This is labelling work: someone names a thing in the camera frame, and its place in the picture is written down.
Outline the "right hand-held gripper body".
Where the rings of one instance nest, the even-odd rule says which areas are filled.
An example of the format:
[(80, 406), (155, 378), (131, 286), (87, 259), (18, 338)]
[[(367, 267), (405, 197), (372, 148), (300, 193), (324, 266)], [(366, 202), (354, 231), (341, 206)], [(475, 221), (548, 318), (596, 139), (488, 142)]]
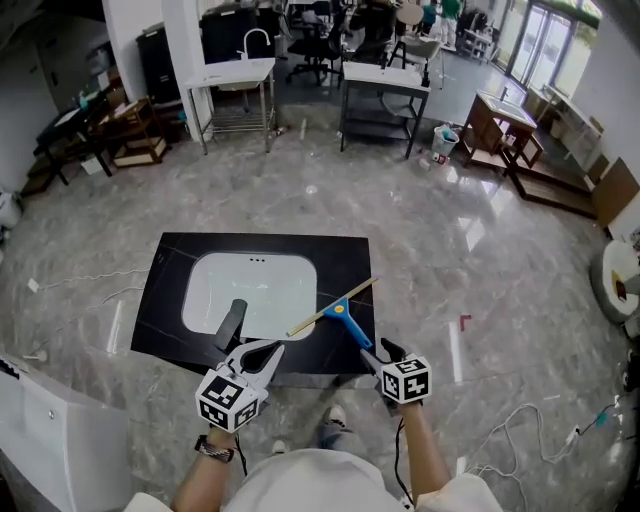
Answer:
[(431, 365), (415, 353), (397, 353), (389, 361), (373, 356), (372, 374), (390, 415), (399, 415), (401, 405), (421, 404), (431, 394)]

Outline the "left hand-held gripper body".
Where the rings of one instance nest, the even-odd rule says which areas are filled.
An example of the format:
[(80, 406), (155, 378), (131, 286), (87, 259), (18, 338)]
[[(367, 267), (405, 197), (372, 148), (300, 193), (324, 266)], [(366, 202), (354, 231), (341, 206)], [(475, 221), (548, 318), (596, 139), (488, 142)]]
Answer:
[(235, 433), (259, 415), (269, 382), (269, 365), (250, 372), (238, 357), (228, 357), (210, 369), (197, 388), (197, 413), (209, 424)]

